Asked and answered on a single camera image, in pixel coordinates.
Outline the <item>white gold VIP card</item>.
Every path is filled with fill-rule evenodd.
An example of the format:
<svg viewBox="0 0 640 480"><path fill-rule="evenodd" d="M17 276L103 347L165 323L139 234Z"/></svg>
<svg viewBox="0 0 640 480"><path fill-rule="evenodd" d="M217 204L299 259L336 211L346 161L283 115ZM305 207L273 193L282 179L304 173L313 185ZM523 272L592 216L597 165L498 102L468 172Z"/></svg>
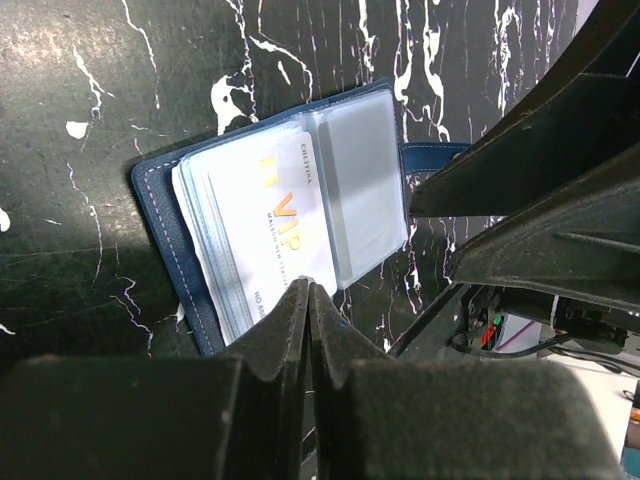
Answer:
<svg viewBox="0 0 640 480"><path fill-rule="evenodd" d="M225 343L270 313L296 279L336 292L312 138L301 127L190 154L172 183Z"/></svg>

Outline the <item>navy blue card holder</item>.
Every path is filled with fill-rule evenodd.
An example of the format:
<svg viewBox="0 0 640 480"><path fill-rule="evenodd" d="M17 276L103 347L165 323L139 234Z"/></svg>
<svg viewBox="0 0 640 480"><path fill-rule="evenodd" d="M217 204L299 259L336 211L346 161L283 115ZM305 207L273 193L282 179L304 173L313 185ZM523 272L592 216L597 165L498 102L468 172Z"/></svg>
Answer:
<svg viewBox="0 0 640 480"><path fill-rule="evenodd" d="M131 183L205 356L308 277L349 288L408 240L406 181L464 151L405 143L379 80L133 167Z"/></svg>

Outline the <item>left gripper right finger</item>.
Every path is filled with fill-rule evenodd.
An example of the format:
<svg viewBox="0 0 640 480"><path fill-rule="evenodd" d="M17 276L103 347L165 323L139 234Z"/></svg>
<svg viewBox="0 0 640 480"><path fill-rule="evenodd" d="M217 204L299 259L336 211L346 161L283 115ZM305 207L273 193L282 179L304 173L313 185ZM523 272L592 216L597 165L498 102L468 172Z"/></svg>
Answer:
<svg viewBox="0 0 640 480"><path fill-rule="evenodd" d="M309 290L322 479L619 479L586 389L544 360L402 362Z"/></svg>

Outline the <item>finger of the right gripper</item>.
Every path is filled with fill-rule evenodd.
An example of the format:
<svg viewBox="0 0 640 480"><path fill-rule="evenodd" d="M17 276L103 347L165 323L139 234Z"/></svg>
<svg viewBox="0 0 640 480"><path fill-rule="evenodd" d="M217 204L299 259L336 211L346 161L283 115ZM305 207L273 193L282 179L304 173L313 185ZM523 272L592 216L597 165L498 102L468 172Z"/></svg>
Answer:
<svg viewBox="0 0 640 480"><path fill-rule="evenodd" d="M638 309L638 179L578 182L557 192L466 243L450 275L458 283Z"/></svg>
<svg viewBox="0 0 640 480"><path fill-rule="evenodd" d="M582 74L495 138L484 136L413 194L414 216L510 215L639 141L639 81Z"/></svg>

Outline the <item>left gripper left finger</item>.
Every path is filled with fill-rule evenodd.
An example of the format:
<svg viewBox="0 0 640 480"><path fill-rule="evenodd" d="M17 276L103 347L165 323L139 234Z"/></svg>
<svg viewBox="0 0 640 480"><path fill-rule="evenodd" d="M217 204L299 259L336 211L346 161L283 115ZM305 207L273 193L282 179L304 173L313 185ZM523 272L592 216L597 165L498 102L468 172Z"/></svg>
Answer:
<svg viewBox="0 0 640 480"><path fill-rule="evenodd" d="M308 283L210 358L41 356L1 374L5 479L294 479Z"/></svg>

